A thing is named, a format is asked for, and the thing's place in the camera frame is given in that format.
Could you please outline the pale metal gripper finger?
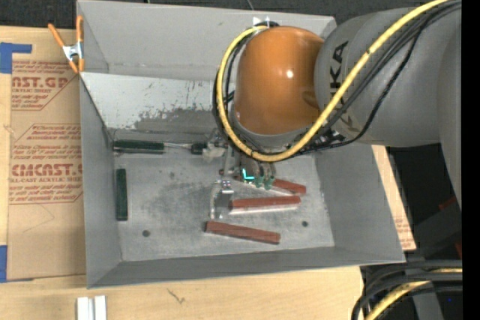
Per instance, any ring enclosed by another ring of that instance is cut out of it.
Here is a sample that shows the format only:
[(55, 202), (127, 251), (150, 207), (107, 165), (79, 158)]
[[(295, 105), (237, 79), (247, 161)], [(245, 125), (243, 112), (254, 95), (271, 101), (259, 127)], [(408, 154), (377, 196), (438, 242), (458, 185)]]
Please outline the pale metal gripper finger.
[(213, 220), (216, 217), (216, 199), (218, 194), (221, 193), (221, 184), (218, 182), (213, 183), (213, 187), (209, 197), (209, 218)]
[(219, 209), (224, 210), (229, 207), (229, 203), (234, 195), (234, 189), (231, 180), (223, 180), (221, 182), (219, 192)]

